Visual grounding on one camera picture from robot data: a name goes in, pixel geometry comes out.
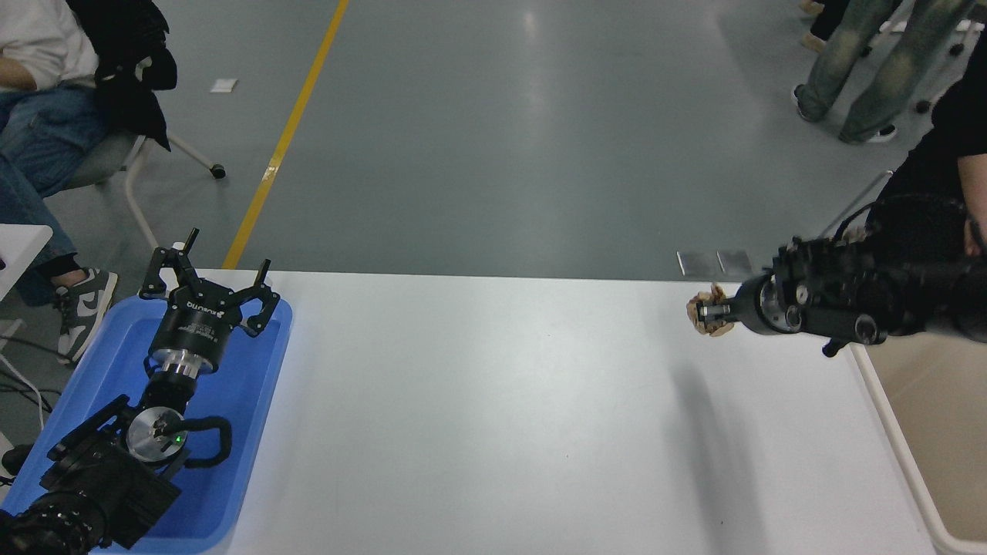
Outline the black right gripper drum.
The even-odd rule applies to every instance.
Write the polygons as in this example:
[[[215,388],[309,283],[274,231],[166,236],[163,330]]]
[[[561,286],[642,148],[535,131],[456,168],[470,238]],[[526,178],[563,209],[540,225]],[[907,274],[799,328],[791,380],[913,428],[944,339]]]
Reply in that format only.
[[[765,275],[756,275],[744,281],[730,300],[730,311],[734,320],[759,335],[765,334],[764,321],[760,310],[764,284]]]

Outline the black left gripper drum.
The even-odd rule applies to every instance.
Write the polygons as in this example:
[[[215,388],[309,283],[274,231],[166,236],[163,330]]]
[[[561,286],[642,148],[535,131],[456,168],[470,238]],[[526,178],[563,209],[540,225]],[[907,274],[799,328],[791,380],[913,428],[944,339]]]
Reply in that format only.
[[[173,289],[148,355],[164,363],[170,352],[190,352],[204,368],[219,368],[237,324],[232,295],[233,289],[217,284]]]

